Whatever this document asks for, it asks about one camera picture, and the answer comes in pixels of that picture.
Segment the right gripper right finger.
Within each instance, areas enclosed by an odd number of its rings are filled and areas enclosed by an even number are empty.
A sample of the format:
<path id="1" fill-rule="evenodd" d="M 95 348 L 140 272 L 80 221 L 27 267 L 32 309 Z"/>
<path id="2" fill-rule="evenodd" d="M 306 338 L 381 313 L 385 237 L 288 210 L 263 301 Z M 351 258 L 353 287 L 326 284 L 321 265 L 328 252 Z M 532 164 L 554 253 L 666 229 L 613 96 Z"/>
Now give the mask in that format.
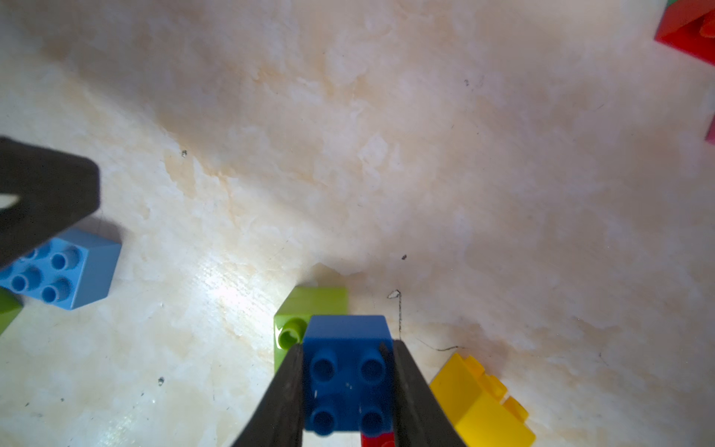
<path id="1" fill-rule="evenodd" d="M 404 342 L 393 341 L 393 427 L 397 446 L 465 447 Z"/>

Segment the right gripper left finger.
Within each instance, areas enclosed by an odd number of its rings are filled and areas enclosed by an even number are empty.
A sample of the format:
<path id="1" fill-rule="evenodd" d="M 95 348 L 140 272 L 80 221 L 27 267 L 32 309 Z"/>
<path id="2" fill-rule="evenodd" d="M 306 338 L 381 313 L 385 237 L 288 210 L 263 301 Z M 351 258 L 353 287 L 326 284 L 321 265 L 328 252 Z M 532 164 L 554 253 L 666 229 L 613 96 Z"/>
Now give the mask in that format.
<path id="1" fill-rule="evenodd" d="M 304 350 L 293 345 L 233 447 L 301 447 L 305 426 Z"/>

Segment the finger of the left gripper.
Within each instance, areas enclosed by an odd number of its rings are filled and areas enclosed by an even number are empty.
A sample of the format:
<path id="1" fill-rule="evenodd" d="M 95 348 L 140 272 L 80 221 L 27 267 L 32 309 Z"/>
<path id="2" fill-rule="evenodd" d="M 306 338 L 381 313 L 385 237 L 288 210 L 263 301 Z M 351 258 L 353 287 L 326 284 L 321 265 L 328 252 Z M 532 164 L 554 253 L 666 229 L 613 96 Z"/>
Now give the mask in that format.
<path id="1" fill-rule="evenodd" d="M 1 192 L 18 197 L 1 210 L 5 267 L 96 212 L 101 172 L 89 158 L 3 136 Z"/>

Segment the light blue long brick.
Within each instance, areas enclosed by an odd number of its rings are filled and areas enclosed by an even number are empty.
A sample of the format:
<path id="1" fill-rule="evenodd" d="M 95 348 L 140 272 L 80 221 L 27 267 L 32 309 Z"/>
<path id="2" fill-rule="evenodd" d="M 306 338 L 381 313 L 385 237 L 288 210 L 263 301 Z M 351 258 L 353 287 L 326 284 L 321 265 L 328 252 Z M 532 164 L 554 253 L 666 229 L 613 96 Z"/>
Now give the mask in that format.
<path id="1" fill-rule="evenodd" d="M 121 244 L 69 229 L 1 271 L 1 286 L 15 294 L 74 310 L 109 294 Z"/>

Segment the upside-down lime square brick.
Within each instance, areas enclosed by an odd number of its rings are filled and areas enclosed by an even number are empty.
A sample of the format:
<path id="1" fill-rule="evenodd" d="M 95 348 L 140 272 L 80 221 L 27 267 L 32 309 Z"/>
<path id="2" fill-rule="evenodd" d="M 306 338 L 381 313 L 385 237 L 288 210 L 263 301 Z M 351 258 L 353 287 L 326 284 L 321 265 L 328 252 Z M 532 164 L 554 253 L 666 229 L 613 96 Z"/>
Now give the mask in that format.
<path id="1" fill-rule="evenodd" d="M 295 287 L 273 318 L 274 372 L 277 372 L 290 348 L 303 342 L 311 318 L 347 314 L 347 288 Z"/>

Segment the magenta square brick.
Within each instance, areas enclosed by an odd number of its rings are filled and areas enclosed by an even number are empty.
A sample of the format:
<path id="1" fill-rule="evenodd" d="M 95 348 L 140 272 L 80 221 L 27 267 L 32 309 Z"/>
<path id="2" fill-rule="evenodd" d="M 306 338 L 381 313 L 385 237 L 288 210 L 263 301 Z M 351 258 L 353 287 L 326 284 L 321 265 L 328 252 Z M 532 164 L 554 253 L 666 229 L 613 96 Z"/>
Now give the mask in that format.
<path id="1" fill-rule="evenodd" d="M 710 143 L 711 145 L 715 145 L 715 118 L 711 121 L 711 124 L 709 125 L 705 141 L 707 143 Z"/>

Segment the red long brick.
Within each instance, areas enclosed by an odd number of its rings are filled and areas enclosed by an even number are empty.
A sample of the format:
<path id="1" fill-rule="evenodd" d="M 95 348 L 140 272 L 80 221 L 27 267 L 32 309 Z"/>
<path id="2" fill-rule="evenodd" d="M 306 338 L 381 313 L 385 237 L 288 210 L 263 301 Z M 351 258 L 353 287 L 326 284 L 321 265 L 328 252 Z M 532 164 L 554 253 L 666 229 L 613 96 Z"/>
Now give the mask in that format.
<path id="1" fill-rule="evenodd" d="M 714 65 L 714 0 L 668 1 L 655 41 Z"/>

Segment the yellow square brick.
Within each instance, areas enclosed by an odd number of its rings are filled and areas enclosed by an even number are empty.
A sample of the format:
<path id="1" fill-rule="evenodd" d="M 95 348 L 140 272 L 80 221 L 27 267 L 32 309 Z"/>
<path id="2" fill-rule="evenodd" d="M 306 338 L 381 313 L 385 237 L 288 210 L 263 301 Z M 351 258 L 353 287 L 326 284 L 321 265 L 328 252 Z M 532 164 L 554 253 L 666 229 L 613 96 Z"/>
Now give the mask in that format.
<path id="1" fill-rule="evenodd" d="M 528 447 L 536 441 L 528 411 L 473 357 L 452 355 L 429 387 L 465 445 Z"/>

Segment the lime square brick studs up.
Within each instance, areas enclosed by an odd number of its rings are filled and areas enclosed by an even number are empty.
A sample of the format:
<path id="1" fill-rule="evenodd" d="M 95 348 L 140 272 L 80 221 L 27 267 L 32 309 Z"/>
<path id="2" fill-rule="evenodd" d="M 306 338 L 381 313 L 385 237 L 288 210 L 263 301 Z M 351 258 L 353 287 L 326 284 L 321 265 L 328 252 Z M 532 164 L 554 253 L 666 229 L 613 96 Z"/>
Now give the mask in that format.
<path id="1" fill-rule="evenodd" d="M 0 335 L 22 312 L 22 302 L 8 289 L 0 289 Z"/>

